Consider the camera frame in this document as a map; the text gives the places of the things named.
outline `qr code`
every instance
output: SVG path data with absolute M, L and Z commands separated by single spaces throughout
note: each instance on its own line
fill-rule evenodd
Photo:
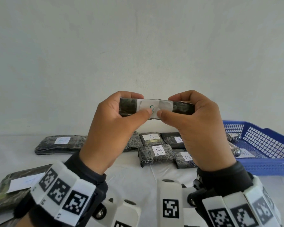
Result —
M 122 222 L 116 221 L 114 227 L 131 227 L 131 226 L 124 224 Z
M 231 209 L 233 216 L 239 227 L 257 227 L 259 226 L 253 212 L 251 211 L 249 205 L 246 203 L 244 205 L 235 207 Z
M 179 218 L 179 200 L 163 199 L 163 217 Z
M 57 178 L 57 176 L 58 174 L 53 169 L 49 169 L 39 182 L 41 189 L 45 192 L 48 187 L 53 183 L 53 181 Z
M 208 210 L 215 227 L 235 227 L 226 208 Z
M 263 194 L 264 194 L 266 200 L 268 201 L 269 206 L 274 210 L 273 200 L 271 199 L 271 197 L 269 196 L 269 194 L 267 193 L 267 191 L 265 190 L 264 187 L 263 187 Z
M 87 200 L 88 200 L 87 195 L 81 194 L 73 190 L 69 195 L 69 197 L 67 198 L 62 209 L 79 215 Z
M 55 203 L 60 205 L 70 188 L 68 184 L 58 178 L 47 195 Z
M 273 218 L 273 213 L 270 211 L 263 197 L 260 197 L 258 200 L 256 200 L 253 203 L 253 207 L 263 225 Z

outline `white wall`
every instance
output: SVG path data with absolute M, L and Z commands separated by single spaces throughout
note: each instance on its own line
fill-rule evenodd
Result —
M 0 134 L 86 134 L 115 91 L 189 89 L 284 134 L 284 0 L 0 0 Z

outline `black package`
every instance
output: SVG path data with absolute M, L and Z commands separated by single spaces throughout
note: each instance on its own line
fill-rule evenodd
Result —
M 0 213 L 8 210 L 13 210 L 29 191 L 28 188 L 14 191 L 11 193 L 6 193 L 10 187 L 11 180 L 45 173 L 51 166 L 52 164 L 49 164 L 46 166 L 40 166 L 37 168 L 22 170 L 8 174 L 0 183 Z
M 239 157 L 241 155 L 241 149 L 237 146 L 233 145 L 231 142 L 228 142 L 229 146 L 231 147 L 231 152 L 235 157 Z
M 138 156 L 141 167 L 155 163 L 171 163 L 174 153 L 169 144 L 146 145 L 138 148 Z
M 153 102 L 153 105 L 147 106 L 154 109 L 154 114 L 149 119 L 159 119 L 156 114 L 160 109 L 170 110 L 175 113 L 192 115 L 195 112 L 195 106 L 191 103 L 185 102 L 173 102 L 169 100 L 162 99 L 129 99 L 129 98 L 120 98 L 119 103 L 119 114 L 122 117 L 130 116 L 139 110 L 141 101 Z
M 241 135 L 237 133 L 226 133 L 227 140 L 231 143 L 236 143 L 241 139 Z
M 35 148 L 36 155 L 72 154 L 80 151 L 87 136 L 55 135 L 48 136 Z
M 143 145 L 159 145 L 165 144 L 164 140 L 158 132 L 147 132 L 140 134 L 141 141 Z
M 131 136 L 131 138 L 129 139 L 123 152 L 138 150 L 140 146 L 143 146 L 143 143 L 141 141 L 139 133 L 135 131 L 133 135 Z
M 193 162 L 191 155 L 186 149 L 173 150 L 175 156 L 175 164 L 178 169 L 195 168 L 197 165 Z
M 184 149 L 184 143 L 179 132 L 161 133 L 165 143 L 169 144 L 172 149 Z

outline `table surface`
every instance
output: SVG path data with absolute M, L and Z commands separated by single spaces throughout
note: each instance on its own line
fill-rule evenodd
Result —
M 35 147 L 46 135 L 0 136 L 0 181 L 9 173 L 66 161 L 70 155 L 37 156 Z M 154 227 L 156 221 L 157 179 L 175 179 L 187 187 L 193 185 L 196 169 L 177 169 L 174 164 L 140 167 L 137 152 L 122 153 L 106 171 L 109 190 L 107 198 L 118 196 L 137 203 L 142 208 L 139 227 Z M 284 176 L 260 176 L 260 180 L 282 215 L 284 227 Z M 11 212 L 1 214 L 0 222 L 11 218 Z M 194 209 L 184 209 L 186 225 L 207 227 Z M 91 219 L 87 226 L 102 225 Z

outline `blue basket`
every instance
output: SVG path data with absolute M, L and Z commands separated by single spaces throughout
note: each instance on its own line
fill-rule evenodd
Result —
M 284 175 L 284 136 L 268 128 L 262 129 L 244 121 L 223 121 L 225 131 L 238 133 L 242 139 L 235 143 L 257 158 L 238 158 L 254 175 Z

